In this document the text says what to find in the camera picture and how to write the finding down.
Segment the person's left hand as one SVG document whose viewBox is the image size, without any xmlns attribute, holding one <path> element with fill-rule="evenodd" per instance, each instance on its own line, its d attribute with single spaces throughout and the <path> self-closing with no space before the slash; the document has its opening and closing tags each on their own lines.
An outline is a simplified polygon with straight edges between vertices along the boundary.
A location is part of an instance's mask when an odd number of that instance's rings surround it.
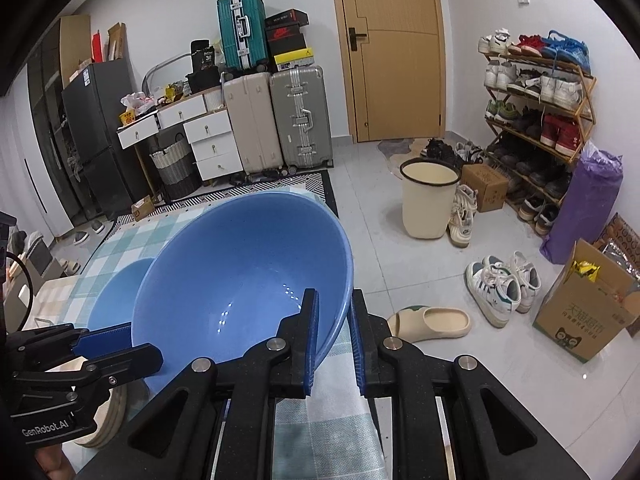
<svg viewBox="0 0 640 480">
<path fill-rule="evenodd" d="M 73 480 L 76 477 L 76 472 L 60 444 L 37 448 L 35 458 L 51 480 Z"/>
</svg>

